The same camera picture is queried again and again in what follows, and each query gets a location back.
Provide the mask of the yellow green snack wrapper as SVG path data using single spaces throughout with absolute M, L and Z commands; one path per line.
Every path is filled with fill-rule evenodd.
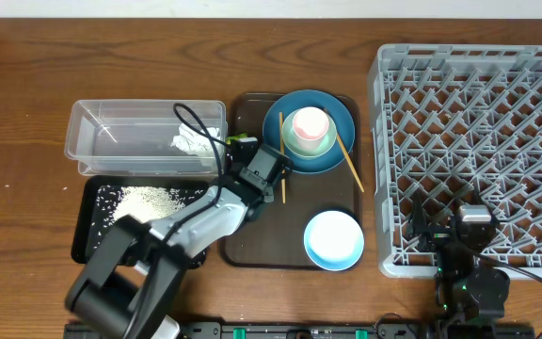
M 233 141 L 239 140 L 241 138 L 246 138 L 246 137 L 248 137 L 247 133 L 239 134 L 239 135 L 236 135 L 236 136 L 230 136 L 230 137 L 226 138 L 226 142 L 228 144 L 231 144 Z

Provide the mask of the white napkin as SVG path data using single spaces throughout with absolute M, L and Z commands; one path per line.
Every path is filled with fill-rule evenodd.
M 203 131 L 201 131 L 200 135 L 184 123 L 179 126 L 179 134 L 173 137 L 170 146 L 189 155 L 201 157 L 212 157 L 214 155 L 211 142 L 203 134 Z

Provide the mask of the pink cup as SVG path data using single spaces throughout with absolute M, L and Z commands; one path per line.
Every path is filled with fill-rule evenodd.
M 293 130 L 296 143 L 305 151 L 319 147 L 327 134 L 329 119 L 320 108 L 307 106 L 294 113 Z

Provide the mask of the light blue bowl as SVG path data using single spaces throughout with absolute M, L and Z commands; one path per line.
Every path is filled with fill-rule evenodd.
M 353 267 L 364 251 L 364 234 L 349 214 L 327 210 L 314 216 L 305 227 L 303 246 L 309 259 L 327 271 Z

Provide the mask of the white rice pile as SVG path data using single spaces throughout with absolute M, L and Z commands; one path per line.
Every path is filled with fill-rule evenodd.
M 96 194 L 92 225 L 111 227 L 130 215 L 141 223 L 164 218 L 202 196 L 204 189 L 154 186 L 101 186 Z

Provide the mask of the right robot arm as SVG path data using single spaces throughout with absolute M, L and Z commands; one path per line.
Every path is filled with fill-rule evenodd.
M 479 197 L 459 206 L 447 222 L 425 216 L 422 199 L 413 195 L 406 235 L 418 238 L 417 249 L 437 256 L 435 301 L 444 314 L 424 330 L 423 338 L 495 338 L 495 322 L 504 317 L 509 276 L 475 258 L 497 231 L 498 220 Z

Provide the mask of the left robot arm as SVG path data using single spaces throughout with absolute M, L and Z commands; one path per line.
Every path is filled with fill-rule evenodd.
M 231 143 L 235 162 L 203 196 L 164 218 L 117 220 L 65 297 L 103 338 L 176 338 L 167 309 L 195 257 L 273 202 L 292 160 L 254 137 Z

